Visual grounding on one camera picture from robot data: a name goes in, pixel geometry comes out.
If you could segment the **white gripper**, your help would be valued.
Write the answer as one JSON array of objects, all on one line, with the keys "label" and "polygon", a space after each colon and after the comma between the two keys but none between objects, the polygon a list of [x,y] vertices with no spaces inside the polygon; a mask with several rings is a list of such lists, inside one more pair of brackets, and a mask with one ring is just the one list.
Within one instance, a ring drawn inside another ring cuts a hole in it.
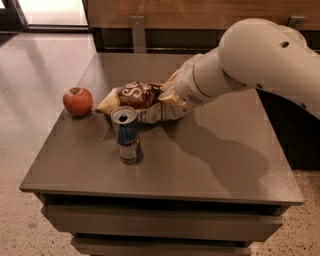
[{"label": "white gripper", "polygon": [[[172,86],[174,91],[167,91]],[[215,48],[185,61],[163,84],[163,93],[158,99],[165,104],[190,109],[246,88],[222,69],[218,49]]]}]

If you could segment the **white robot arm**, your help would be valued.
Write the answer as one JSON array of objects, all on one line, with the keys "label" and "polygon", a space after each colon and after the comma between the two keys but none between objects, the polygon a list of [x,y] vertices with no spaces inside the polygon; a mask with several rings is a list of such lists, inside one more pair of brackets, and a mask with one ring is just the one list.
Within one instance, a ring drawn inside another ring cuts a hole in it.
[{"label": "white robot arm", "polygon": [[159,100],[194,108],[251,88],[284,97],[320,118],[320,55],[294,29],[264,19],[241,20],[216,48],[187,59]]}]

